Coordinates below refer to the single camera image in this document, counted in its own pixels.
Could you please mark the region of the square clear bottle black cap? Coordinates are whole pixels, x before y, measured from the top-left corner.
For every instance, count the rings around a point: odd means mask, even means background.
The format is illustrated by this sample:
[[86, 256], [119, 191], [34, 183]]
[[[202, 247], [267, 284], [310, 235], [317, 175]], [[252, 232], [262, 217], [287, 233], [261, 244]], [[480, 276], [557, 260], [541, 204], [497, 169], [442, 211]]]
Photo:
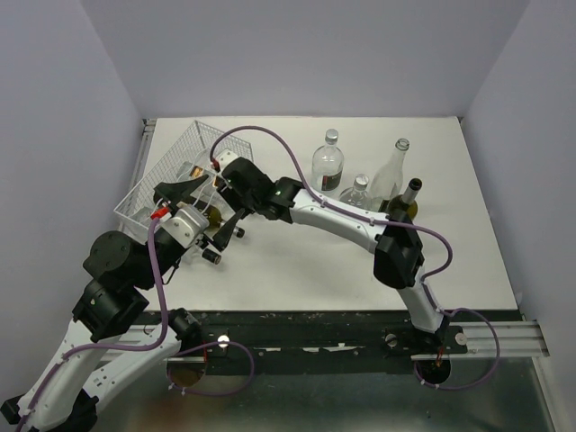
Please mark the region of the square clear bottle black cap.
[[185, 161], [176, 171], [176, 181], [178, 183], [199, 179], [206, 176], [200, 185], [191, 192], [192, 203], [208, 202], [215, 196], [219, 187], [225, 187], [226, 181], [209, 167], [200, 166], [199, 162]]

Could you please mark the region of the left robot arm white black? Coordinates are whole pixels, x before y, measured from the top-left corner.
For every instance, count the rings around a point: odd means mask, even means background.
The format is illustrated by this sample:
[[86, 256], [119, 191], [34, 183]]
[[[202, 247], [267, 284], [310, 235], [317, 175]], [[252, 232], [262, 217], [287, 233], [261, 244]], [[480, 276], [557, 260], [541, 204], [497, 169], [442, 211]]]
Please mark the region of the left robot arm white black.
[[160, 205], [145, 243], [118, 230], [95, 240], [83, 263], [92, 279], [57, 352], [24, 395], [1, 406], [9, 424], [19, 431], [89, 431], [153, 365], [201, 347], [199, 322], [184, 308], [168, 309], [162, 277], [197, 244], [222, 251], [246, 213], [237, 209], [216, 235], [206, 236], [210, 222], [191, 198], [204, 180], [157, 185]]

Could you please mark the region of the dark green wine bottle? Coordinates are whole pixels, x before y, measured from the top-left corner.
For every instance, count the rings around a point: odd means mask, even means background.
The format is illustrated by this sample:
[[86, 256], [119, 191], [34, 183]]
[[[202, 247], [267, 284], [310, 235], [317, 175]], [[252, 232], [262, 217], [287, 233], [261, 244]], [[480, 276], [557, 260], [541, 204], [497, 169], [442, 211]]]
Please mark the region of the dark green wine bottle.
[[[203, 209], [202, 214], [208, 220], [208, 231], [212, 234], [215, 234], [226, 222], [223, 219], [220, 210], [212, 205], [209, 205], [206, 209]], [[245, 231], [241, 227], [236, 226], [233, 230], [233, 235], [236, 238], [242, 239], [245, 235]]]

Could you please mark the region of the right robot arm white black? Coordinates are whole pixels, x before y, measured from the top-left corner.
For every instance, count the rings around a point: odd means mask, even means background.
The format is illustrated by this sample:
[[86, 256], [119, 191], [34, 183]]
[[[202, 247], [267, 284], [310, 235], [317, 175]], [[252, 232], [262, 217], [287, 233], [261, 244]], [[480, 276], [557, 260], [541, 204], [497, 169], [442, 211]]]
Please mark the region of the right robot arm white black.
[[423, 245], [410, 217], [391, 218], [331, 198], [315, 198], [289, 177], [272, 181], [251, 160], [226, 150], [216, 157], [225, 186], [220, 195], [236, 212], [269, 221], [313, 227], [346, 239], [373, 255], [375, 279], [399, 293], [414, 328], [416, 346], [427, 353], [446, 342], [448, 318], [423, 281]]

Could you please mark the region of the square clear bottle front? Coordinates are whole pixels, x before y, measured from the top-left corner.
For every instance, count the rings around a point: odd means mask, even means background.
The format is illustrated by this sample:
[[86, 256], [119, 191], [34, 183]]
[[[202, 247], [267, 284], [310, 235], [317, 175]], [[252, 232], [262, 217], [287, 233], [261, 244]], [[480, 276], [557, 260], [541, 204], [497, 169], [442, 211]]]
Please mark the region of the square clear bottle front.
[[137, 223], [144, 229], [147, 229], [152, 221], [151, 216], [154, 213], [154, 211], [155, 211], [154, 209], [148, 206], [143, 206], [135, 213], [133, 213], [131, 217], [135, 223]]

